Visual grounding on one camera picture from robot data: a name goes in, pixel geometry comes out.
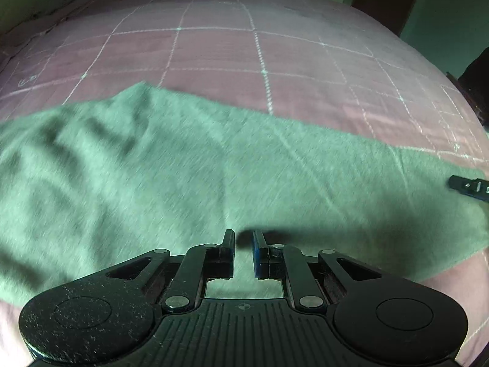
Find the green towel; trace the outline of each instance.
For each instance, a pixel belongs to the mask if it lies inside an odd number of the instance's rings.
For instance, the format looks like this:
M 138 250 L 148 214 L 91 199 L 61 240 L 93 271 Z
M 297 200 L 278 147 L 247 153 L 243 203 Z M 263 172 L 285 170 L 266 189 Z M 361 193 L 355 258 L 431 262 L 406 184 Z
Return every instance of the green towel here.
M 482 177 L 431 155 L 140 83 L 0 126 L 0 298 L 22 305 L 156 248 L 275 230 L 422 280 L 489 245 L 487 205 L 447 189 Z M 208 295 L 280 296 L 253 278 Z

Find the triangular cutout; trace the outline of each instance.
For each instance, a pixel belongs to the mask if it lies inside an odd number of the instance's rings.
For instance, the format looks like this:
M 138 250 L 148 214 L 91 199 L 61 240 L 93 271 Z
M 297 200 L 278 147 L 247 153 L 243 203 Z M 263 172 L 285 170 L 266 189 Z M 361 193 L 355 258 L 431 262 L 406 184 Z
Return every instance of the triangular cutout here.
M 348 273 L 349 276 L 355 281 L 379 279 L 382 277 L 380 273 L 371 271 L 370 269 L 357 265 L 356 263 L 349 261 L 348 259 L 338 258 L 337 261 L 340 264 L 340 266 L 344 269 L 344 271 Z
M 151 258 L 141 258 L 133 263 L 121 266 L 111 272 L 106 273 L 107 277 L 122 280 L 134 280 L 151 262 Z

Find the bed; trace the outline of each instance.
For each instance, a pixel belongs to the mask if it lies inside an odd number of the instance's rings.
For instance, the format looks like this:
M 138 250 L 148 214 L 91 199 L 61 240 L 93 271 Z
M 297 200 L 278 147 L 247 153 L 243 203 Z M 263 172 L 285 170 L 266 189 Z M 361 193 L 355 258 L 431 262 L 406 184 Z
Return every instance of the bed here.
M 103 99 L 141 81 L 412 148 L 489 175 L 489 140 L 452 83 L 378 22 L 325 0 L 86 0 L 2 46 L 0 119 Z M 424 284 L 457 300 L 469 365 L 489 339 L 488 252 Z M 19 305 L 0 358 L 30 362 Z

